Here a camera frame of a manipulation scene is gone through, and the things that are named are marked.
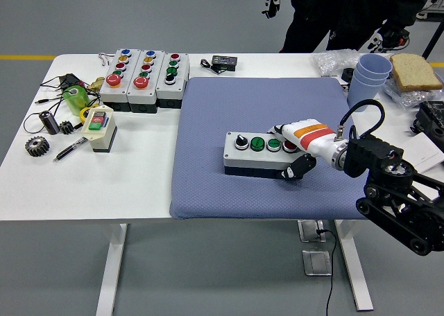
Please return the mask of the person's left gloved hand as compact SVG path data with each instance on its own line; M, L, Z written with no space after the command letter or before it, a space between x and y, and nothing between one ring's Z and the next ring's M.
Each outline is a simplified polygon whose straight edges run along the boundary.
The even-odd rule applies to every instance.
M398 51L409 45L409 31L389 29L385 33L379 29L370 39L367 49L371 53Z

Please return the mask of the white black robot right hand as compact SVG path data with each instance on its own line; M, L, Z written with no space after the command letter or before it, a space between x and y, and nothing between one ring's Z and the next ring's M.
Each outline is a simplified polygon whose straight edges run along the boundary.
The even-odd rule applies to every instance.
M343 170L348 140L343 138L343 127L337 131L316 119L275 125L268 133L281 134L298 149L306 152L279 175L283 179L300 179L316 165L316 157L322 157L334 169Z

